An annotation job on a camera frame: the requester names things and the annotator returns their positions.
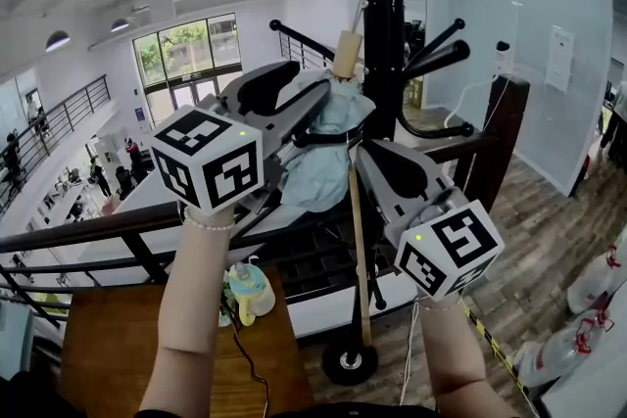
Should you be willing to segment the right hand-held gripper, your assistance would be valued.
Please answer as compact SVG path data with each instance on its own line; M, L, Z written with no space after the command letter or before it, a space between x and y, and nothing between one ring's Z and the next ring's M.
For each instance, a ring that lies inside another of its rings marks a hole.
M401 235L395 267L425 296L444 298L467 287L504 250L482 204L448 188L442 169L428 156L390 141L362 141L356 161L387 235Z

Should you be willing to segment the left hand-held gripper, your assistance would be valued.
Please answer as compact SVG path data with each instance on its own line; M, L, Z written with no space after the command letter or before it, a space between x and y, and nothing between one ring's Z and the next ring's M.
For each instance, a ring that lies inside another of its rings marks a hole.
M248 209L261 209L285 172L277 152L306 132L330 98L325 78L276 107L299 71L293 61L248 71L158 125L149 145L166 189L205 216L247 198Z

